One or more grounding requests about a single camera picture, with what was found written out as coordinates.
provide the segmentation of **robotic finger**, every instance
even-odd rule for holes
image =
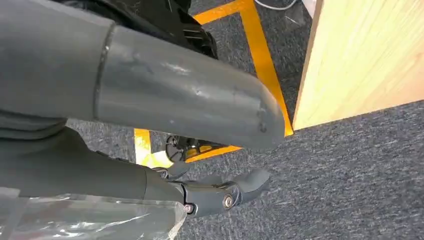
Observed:
[[[219,214],[250,202],[266,188],[270,173],[256,169],[221,184],[196,181],[174,181],[184,193],[184,208],[192,217]]]

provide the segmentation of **gray cylinder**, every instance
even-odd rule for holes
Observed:
[[[257,78],[124,27],[112,35],[98,119],[243,147],[281,142],[283,115]]]

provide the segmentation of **black wheel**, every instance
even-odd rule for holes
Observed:
[[[178,136],[169,136],[166,139],[166,145],[165,145],[165,153],[169,160],[172,162],[184,162],[185,161],[185,155],[186,152],[184,149],[178,149]]]

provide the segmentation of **white cable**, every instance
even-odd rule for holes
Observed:
[[[265,3],[262,3],[259,0],[254,0],[254,1],[257,4],[261,5],[262,7],[267,8],[267,9],[272,9],[272,10],[277,10],[277,11],[284,11],[284,10],[287,10],[287,9],[293,7],[293,5],[296,3],[297,0],[293,0],[289,5],[287,5],[285,7],[275,7],[275,6],[266,5]]]

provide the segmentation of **gray carpet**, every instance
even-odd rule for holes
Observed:
[[[193,11],[224,2],[198,0]],[[287,13],[258,12],[293,116],[311,20],[306,15],[303,26],[289,27],[283,24]],[[238,14],[205,28],[216,37],[222,61],[255,73]],[[230,178],[264,168],[272,179],[256,201],[225,214],[188,219],[177,239],[421,239],[423,118],[421,101],[299,130],[274,149],[242,149],[193,163],[186,178]],[[131,128],[77,120],[69,124],[92,149],[135,159]],[[152,134],[154,150],[161,148],[163,137]]]

